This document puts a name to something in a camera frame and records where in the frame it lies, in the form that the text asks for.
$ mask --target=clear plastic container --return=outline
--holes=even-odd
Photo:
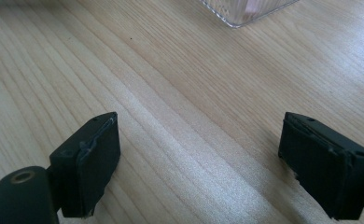
[[[201,0],[230,27],[238,28],[298,0]]]

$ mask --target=wooden table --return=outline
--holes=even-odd
[[[286,111],[364,146],[364,0],[241,29],[198,0],[0,2],[0,179],[108,111],[119,166],[62,223],[332,223],[277,150]]]

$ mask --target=screw hole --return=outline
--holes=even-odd
[[[358,151],[358,152],[356,152],[356,155],[357,155],[357,156],[364,157],[364,153],[363,153],[363,152],[359,152],[359,151]]]
[[[10,182],[12,184],[21,184],[26,182],[27,180],[33,178],[35,175],[34,171],[21,171],[17,174],[15,174],[13,177],[11,177]]]

